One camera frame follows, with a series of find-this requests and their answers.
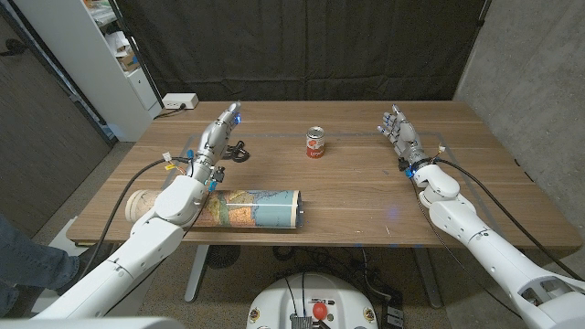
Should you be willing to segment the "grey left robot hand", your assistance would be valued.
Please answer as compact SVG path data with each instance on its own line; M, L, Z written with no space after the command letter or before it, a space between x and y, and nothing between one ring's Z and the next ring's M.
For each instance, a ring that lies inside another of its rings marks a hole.
M202 133L191 164L191 176L197 181L204 183L226 152L231 131L240 122L240 108L239 101L233 102Z

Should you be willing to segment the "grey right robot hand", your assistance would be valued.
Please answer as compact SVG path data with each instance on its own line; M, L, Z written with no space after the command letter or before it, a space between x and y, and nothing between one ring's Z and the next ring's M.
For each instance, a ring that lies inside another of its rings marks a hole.
M397 104L392 105L391 112L384 113L378 131L389 140L398 155L401 172L415 172L431 162L423 150L420 136Z

